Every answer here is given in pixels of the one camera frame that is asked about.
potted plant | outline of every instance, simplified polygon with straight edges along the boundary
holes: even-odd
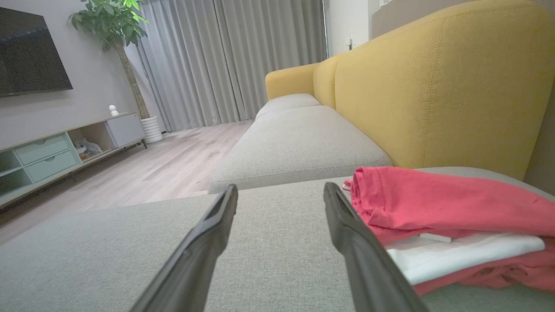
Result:
[[[139,3],[137,0],[81,0],[81,2],[87,2],[85,9],[69,16],[68,22],[71,20],[71,24],[77,30],[79,30],[78,26],[81,26],[87,32],[95,34],[102,44],[102,51],[106,52],[114,48],[118,52],[139,107],[141,124],[147,135],[145,141],[155,143],[163,140],[158,118],[148,113],[123,46],[124,42],[126,46],[131,42],[137,44],[140,37],[147,35],[140,26],[140,21],[145,23],[148,21],[137,14],[140,12]]]

tv screen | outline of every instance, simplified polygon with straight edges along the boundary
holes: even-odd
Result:
[[[0,97],[69,89],[44,18],[0,8]]]

sofa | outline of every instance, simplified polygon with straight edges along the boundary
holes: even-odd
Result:
[[[555,202],[521,181],[555,76],[554,26],[530,2],[470,2],[269,74],[270,100],[212,181],[211,193],[240,190],[205,310],[353,311],[322,194],[359,165],[498,180]],[[1,309],[128,310],[214,198],[68,214],[23,233],[0,246]],[[553,294],[522,285],[455,284],[423,300],[431,311],[555,310]]]
[[[475,1],[321,63],[272,72],[270,100],[209,192],[339,177],[363,165],[474,167],[522,180],[555,78],[553,28],[539,4]]]

tv cabinet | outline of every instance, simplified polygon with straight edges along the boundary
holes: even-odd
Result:
[[[144,144],[144,137],[137,114],[123,113],[6,147],[0,150],[0,207],[122,149]],[[98,144],[102,152],[81,160],[73,145],[81,139]]]

white object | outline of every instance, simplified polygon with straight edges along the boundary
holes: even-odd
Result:
[[[116,147],[123,147],[145,137],[137,114],[110,119],[107,122]]]
[[[450,237],[441,236],[441,235],[434,235],[434,234],[429,234],[429,233],[420,234],[420,237],[425,238],[425,239],[440,241],[442,243],[450,243],[452,241],[452,238],[450,238]]]
[[[532,235],[482,233],[454,239],[451,244],[413,236],[386,246],[387,253],[411,285],[471,268],[545,249]]]
[[[384,5],[390,3],[391,0],[380,0],[380,8],[383,7]]]
[[[144,139],[147,144],[160,142],[164,139],[158,125],[158,117],[141,119],[140,122],[143,125],[144,134],[146,135]]]
[[[110,114],[112,114],[112,116],[119,115],[119,112],[117,111],[117,108],[114,105],[110,105],[108,109],[110,109]]]
[[[353,49],[352,35],[345,38],[345,45],[349,47],[349,50]]]

